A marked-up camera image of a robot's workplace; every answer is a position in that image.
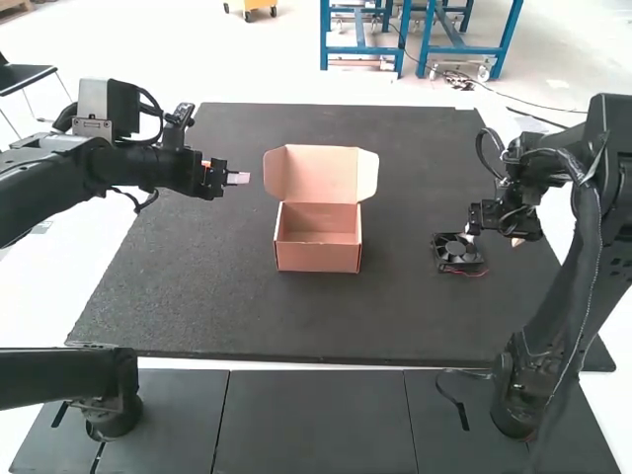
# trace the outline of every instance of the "open cardboard box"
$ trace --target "open cardboard box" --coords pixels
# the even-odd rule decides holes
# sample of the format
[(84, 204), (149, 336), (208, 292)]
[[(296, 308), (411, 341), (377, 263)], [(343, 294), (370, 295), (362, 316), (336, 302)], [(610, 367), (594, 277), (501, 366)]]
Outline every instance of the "open cardboard box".
[(276, 267), (359, 272), (360, 205), (377, 189), (379, 158), (360, 148), (285, 145), (264, 155), (264, 185), (278, 198)]

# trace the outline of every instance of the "robotic arm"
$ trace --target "robotic arm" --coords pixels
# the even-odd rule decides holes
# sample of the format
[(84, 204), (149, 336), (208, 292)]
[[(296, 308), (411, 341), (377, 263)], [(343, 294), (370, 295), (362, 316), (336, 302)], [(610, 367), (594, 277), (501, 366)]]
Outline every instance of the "robotic arm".
[[(248, 181), (248, 174), (228, 171), (225, 160), (204, 160), (200, 151), (185, 146), (193, 104), (163, 114), (153, 98), (155, 106), (140, 101), (141, 91), (146, 94), (119, 81), (82, 79), (79, 102), (54, 124), (66, 131), (72, 123), (80, 135), (39, 133), (0, 154), (0, 248), (55, 213), (118, 191), (115, 186), (138, 186), (153, 194), (144, 204), (135, 202), (139, 211), (157, 198), (157, 188), (213, 200), (226, 186)], [(77, 111), (84, 118), (75, 116)], [(138, 132), (140, 112), (159, 117), (160, 133), (132, 141), (126, 136)]]
[(509, 437), (548, 435), (597, 331), (632, 284), (630, 117), (632, 97), (601, 94), (585, 123), (551, 135), (523, 133), (502, 155), (507, 174), (497, 180), (496, 197), (470, 206), (467, 233), (492, 229), (533, 241), (543, 236), (541, 197), (573, 183), (570, 252), (537, 313), (493, 368), (491, 415)]
[[(144, 203), (128, 195), (140, 211), (158, 198), (158, 188), (213, 200), (223, 196), (225, 187), (247, 183), (247, 173), (228, 171), (225, 160), (205, 160), (200, 151), (185, 146), (194, 108), (184, 103), (164, 114), (143, 89), (83, 79), (78, 103), (66, 108), (53, 125), (60, 131), (72, 127), (75, 134), (36, 134), (0, 153), (0, 248), (79, 202), (104, 198), (108, 190), (122, 193), (115, 186), (138, 186), (152, 193)], [(158, 117), (160, 132), (133, 141), (128, 137), (138, 132), (140, 113)], [(125, 435), (141, 417), (132, 349), (0, 350), (0, 373), (9, 381), (0, 390), (0, 410), (67, 400), (58, 420), (69, 406), (79, 408), (96, 440)]]

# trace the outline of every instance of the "blue rack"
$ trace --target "blue rack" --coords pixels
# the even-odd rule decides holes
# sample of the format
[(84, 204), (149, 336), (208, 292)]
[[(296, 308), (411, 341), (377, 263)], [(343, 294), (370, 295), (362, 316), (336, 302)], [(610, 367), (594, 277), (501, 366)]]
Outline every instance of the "blue rack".
[[(520, 15), (520, 9), (522, 8), (522, 1), (523, 0), (513, 0), (512, 8), (510, 9), (507, 23), (505, 24), (505, 30), (503, 31), (503, 37), (501, 38), (501, 43), (498, 46), (468, 46), (461, 37), (461, 33), (467, 32), (474, 0), (467, 0), (464, 7), (449, 7), (447, 5), (447, 0), (441, 0), (441, 4), (438, 4), (436, 0), (428, 0), (428, 4), (426, 6), (412, 7), (414, 11), (427, 12), (426, 23), (424, 26), (424, 37), (422, 39), (422, 50), (419, 56), (419, 64), (417, 66), (417, 77), (424, 77), (426, 75), (429, 54), (484, 54), (494, 56), (496, 58), (496, 63), (490, 71), (490, 78), (498, 79), (501, 75), (501, 71), (503, 70), (503, 64), (505, 63), (505, 57), (507, 56), (507, 51), (510, 48), (510, 43), (512, 42), (517, 18)], [(402, 8), (402, 12), (405, 14), (406, 6)], [(463, 14), (463, 21), (461, 22), (459, 31), (456, 30), (454, 25), (446, 16), (446, 13), (450, 12), (459, 12)], [(430, 44), (431, 30), (433, 28), (435, 16), (443, 26), (452, 46)]]
[[(374, 8), (331, 5), (330, 0), (320, 1), (320, 68), (326, 71), (329, 67), (330, 54), (355, 54), (355, 55), (379, 55), (393, 56), (395, 58), (395, 71), (398, 77), (402, 75), (404, 65), (404, 51), (406, 36), (411, 15), (411, 0), (404, 0), (402, 8), (402, 20), (400, 25), (401, 35), (397, 41), (397, 47), (367, 46), (364, 37), (363, 14), (372, 14), (373, 17), (382, 19), (382, 32), (388, 32), (388, 25), (393, 11), (393, 0), (375, 0)], [(327, 32), (331, 30), (333, 13), (353, 13), (355, 15), (355, 39), (356, 46), (327, 46)]]

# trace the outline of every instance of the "red wire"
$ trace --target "red wire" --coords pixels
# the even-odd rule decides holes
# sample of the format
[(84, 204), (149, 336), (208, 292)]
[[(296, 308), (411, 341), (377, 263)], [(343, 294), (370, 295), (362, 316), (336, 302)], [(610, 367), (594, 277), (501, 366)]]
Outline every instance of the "red wire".
[(448, 272), (449, 274), (465, 275), (466, 277), (478, 278), (478, 277), (485, 276), (489, 272), (489, 269), (486, 269), (479, 274), (469, 274), (467, 272), (461, 272), (459, 270), (445, 270), (445, 271)]

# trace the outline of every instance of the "white floor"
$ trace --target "white floor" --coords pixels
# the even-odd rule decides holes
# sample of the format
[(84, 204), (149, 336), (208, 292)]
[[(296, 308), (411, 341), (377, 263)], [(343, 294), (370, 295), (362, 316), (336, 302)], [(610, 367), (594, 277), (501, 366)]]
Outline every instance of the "white floor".
[[(405, 77), (388, 73), (318, 71), (318, 2), (280, 0), (279, 16), (266, 14), (247, 25), (238, 14), (225, 15), (219, 0), (59, 0), (0, 25), (2, 52), (14, 62), (52, 63), (72, 94), (78, 79), (107, 76), (141, 85), (161, 105), (180, 101), (443, 105), (477, 107), (486, 124), (507, 142), (519, 133), (502, 104), (561, 123), (582, 116), (550, 113), (511, 103), (487, 92), (458, 93), (441, 81), (418, 80), (407, 59)], [(468, 40), (493, 42), (509, 0), (478, 0)], [(526, 2), (499, 91), (554, 107), (585, 110), (598, 92), (632, 94), (632, 18), (624, 2), (557, 0)], [(409, 51), (418, 53), (419, 34)], [(337, 40), (354, 37), (352, 30)], [(375, 38), (393, 41), (395, 37)], [(434, 39), (441, 41), (440, 27)], [(30, 90), (37, 114), (54, 117), (64, 97), (53, 80)], [(2, 110), (22, 134), (43, 128), (34, 122), (20, 95), (2, 100)], [(153, 124), (145, 122), (150, 133)], [(0, 145), (12, 142), (0, 122)], [(238, 190), (229, 190), (225, 198)], [(547, 237), (563, 259), (573, 219), (568, 190), (552, 191), (540, 211)], [(79, 317), (127, 229), (133, 212), (113, 196), (80, 204), (54, 216), (41, 236), (29, 236), (0, 261), (0, 347), (59, 346)], [(630, 293), (601, 331), (618, 369), (585, 374), (582, 385), (623, 472), (632, 472), (626, 410), (632, 382)], [(144, 359), (143, 366), (265, 368), (270, 364)], [(0, 472), (6, 470), (39, 407), (0, 413)]]

